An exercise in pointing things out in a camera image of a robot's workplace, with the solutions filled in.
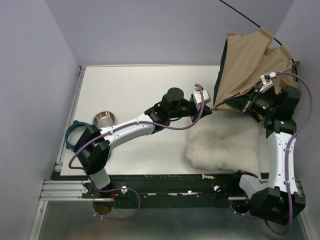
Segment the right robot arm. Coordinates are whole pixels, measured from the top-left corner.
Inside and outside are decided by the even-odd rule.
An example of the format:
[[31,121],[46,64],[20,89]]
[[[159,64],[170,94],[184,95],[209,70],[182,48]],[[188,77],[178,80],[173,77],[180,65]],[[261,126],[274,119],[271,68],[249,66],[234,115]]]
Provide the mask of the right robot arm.
[[300,96],[300,90],[286,85],[274,100],[264,98],[256,88],[225,100],[236,110],[264,117],[271,153],[267,183],[260,183],[254,174],[239,170],[238,179],[230,183],[230,191],[236,196],[246,193],[251,215],[280,225],[288,224],[306,206],[305,198],[298,195],[293,161],[297,125],[292,116]]

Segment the beige pet tent fabric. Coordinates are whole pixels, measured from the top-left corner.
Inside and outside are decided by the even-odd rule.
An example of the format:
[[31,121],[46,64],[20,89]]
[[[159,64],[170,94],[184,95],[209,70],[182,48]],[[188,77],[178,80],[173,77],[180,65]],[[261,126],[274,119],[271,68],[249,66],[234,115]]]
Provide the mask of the beige pet tent fabric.
[[227,33],[218,77],[214,86],[213,111],[230,111],[226,99],[241,96],[262,86],[261,76],[271,72],[293,72],[298,62],[283,45],[272,47],[274,36],[264,28],[237,35]]

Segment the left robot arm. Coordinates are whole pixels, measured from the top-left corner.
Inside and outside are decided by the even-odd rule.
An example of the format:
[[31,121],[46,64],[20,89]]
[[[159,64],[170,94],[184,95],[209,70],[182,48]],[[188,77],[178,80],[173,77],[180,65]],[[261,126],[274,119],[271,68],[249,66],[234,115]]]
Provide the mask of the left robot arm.
[[97,128],[89,125],[73,149],[85,174],[94,183],[93,191],[101,198],[111,191],[111,179],[105,169],[111,152],[116,147],[142,136],[153,135],[164,129],[182,131],[183,127],[173,127],[171,123],[182,118],[190,118],[193,127],[201,118],[212,114],[207,103],[211,101],[207,90],[200,84],[194,86],[189,100],[184,92],[170,88],[160,102],[147,109],[140,116],[122,124]]

